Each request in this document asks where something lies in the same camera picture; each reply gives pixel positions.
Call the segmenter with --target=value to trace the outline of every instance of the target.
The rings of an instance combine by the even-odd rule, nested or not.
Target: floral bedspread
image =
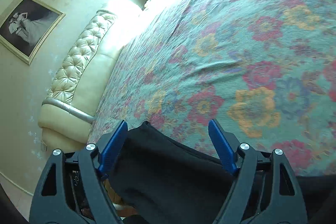
[[[217,156],[207,132],[336,173],[336,0],[176,0],[122,51],[89,142],[143,121]]]

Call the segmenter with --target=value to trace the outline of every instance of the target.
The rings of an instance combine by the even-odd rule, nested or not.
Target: metal screw
[[[86,146],[86,150],[93,150],[93,149],[95,149],[95,148],[96,148],[96,146],[95,146],[94,143],[90,143],[90,144],[88,144],[88,145]]]
[[[279,148],[277,148],[274,152],[275,152],[275,154],[277,154],[277,155],[282,155],[282,154],[283,154],[282,150],[279,149]]]
[[[243,149],[243,150],[248,150],[250,148],[250,146],[247,143],[242,143],[240,145],[240,148]]]
[[[55,149],[52,154],[54,156],[58,156],[59,154],[61,154],[61,150],[60,149]]]

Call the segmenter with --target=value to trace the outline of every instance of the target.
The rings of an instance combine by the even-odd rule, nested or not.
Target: black fabric
[[[140,215],[132,215],[123,219],[124,224],[148,224]]]
[[[19,213],[8,198],[0,184],[0,212],[1,223],[6,224],[28,224],[28,221]]]
[[[232,183],[218,159],[166,137],[149,122],[128,132],[109,180],[116,193],[150,224],[212,223]],[[331,223],[336,176],[298,177],[298,181],[309,223]],[[250,203],[257,200],[260,183],[256,176]],[[132,218],[125,221],[142,223]]]

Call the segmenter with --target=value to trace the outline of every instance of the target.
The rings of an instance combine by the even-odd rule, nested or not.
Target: framed photograph
[[[64,16],[39,0],[22,0],[2,20],[0,41],[30,64],[43,41]]]

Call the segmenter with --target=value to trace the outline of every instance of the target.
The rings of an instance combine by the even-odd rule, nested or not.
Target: cream wall
[[[3,16],[14,8],[0,0]],[[40,150],[37,120],[41,102],[71,45],[108,0],[41,0],[66,13],[46,38],[31,65],[0,44],[0,172],[33,193],[48,153]],[[146,0],[131,0],[140,7]]]

